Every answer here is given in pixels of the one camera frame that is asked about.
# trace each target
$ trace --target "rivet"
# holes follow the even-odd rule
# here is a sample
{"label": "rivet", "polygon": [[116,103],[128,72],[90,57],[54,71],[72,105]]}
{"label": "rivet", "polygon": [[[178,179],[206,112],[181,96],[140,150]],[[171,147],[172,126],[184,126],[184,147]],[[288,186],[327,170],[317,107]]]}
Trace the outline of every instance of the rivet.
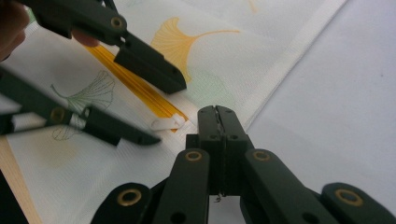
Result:
{"label": "rivet", "polygon": [[200,161],[202,154],[197,151],[191,151],[186,154],[186,160],[188,161]]}
{"label": "rivet", "polygon": [[[132,198],[132,200],[127,200],[125,199],[125,195],[127,194],[134,194],[134,197]],[[140,199],[142,198],[142,193],[140,192],[140,190],[138,189],[126,189],[123,192],[121,192],[119,194],[119,196],[117,197],[117,202],[122,205],[122,206],[131,206],[134,205],[136,203],[138,203],[140,201]]]}
{"label": "rivet", "polygon": [[349,189],[338,189],[335,191],[335,196],[343,203],[352,206],[363,205],[363,199],[357,193]]}
{"label": "rivet", "polygon": [[269,161],[271,159],[270,155],[268,155],[268,153],[263,151],[253,152],[253,157],[258,161]]}
{"label": "rivet", "polygon": [[50,112],[50,119],[54,123],[61,123],[64,121],[64,109],[61,107],[55,107]]}
{"label": "rivet", "polygon": [[122,24],[122,19],[120,17],[113,17],[111,19],[111,26],[113,28],[122,28],[123,24]]}

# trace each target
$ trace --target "white cloth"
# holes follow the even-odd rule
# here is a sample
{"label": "white cloth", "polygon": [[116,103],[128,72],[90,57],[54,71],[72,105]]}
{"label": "white cloth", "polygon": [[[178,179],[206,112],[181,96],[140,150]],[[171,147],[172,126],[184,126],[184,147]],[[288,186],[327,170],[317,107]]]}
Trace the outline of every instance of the white cloth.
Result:
{"label": "white cloth", "polygon": [[[10,135],[8,140],[43,222],[89,223],[116,186],[137,182],[152,187],[166,178],[176,154],[184,149],[185,134],[196,133],[196,112],[203,106],[230,107],[247,128],[344,3],[116,1],[129,30],[157,47],[166,40],[158,38],[159,30],[178,34],[175,26],[164,29],[167,21],[177,21],[176,28],[188,36],[216,32],[198,37],[189,48],[188,89],[166,96],[190,120],[176,133],[158,132],[162,142],[152,147],[121,141],[115,149],[87,134],[67,133],[67,140],[60,141],[54,137],[59,136],[59,127]],[[65,97],[106,75],[105,81],[114,82],[111,97],[94,97],[107,102],[108,113],[143,128],[154,120],[144,104],[77,42],[43,29],[32,31],[5,64],[69,106],[70,99]]]}
{"label": "white cloth", "polygon": [[394,216],[395,21],[395,1],[348,1],[248,129],[308,188],[345,182]]}

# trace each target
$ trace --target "orange ginkgo leaf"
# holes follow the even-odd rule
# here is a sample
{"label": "orange ginkgo leaf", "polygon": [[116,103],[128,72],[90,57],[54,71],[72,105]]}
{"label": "orange ginkgo leaf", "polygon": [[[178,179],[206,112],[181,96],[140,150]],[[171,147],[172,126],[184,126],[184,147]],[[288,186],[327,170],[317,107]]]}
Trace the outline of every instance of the orange ginkgo leaf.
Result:
{"label": "orange ginkgo leaf", "polygon": [[221,30],[207,32],[201,35],[189,36],[183,34],[178,28],[179,18],[174,17],[163,23],[160,30],[157,31],[151,46],[158,50],[166,60],[180,69],[183,77],[187,82],[191,81],[189,71],[187,69],[187,58],[189,56],[190,48],[194,41],[203,35],[211,35],[216,33],[234,32],[239,33],[235,30]]}

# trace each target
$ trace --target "finger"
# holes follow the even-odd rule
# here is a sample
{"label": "finger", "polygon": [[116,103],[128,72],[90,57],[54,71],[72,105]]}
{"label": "finger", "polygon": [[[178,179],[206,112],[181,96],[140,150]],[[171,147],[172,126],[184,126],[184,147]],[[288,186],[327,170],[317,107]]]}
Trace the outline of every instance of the finger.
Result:
{"label": "finger", "polygon": [[25,32],[20,31],[15,37],[15,39],[13,39],[12,42],[7,47],[5,47],[3,50],[0,50],[0,62],[2,62],[5,58],[7,58],[9,54],[11,54],[11,52],[23,42],[24,39],[25,39]]}
{"label": "finger", "polygon": [[99,41],[93,37],[83,34],[81,31],[74,30],[72,32],[73,37],[81,44],[87,47],[96,47],[99,45]]}
{"label": "finger", "polygon": [[8,48],[28,23],[29,16],[23,5],[4,2],[0,7],[0,50]]}

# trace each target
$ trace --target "wooden surface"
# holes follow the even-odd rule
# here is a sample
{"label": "wooden surface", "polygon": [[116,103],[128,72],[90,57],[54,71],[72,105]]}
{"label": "wooden surface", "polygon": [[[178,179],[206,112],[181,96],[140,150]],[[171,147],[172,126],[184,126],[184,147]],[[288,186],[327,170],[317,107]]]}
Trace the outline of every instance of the wooden surface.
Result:
{"label": "wooden surface", "polygon": [[27,189],[20,167],[12,154],[11,147],[4,136],[0,137],[0,169],[12,189],[29,223],[42,223],[35,210],[29,190]]}

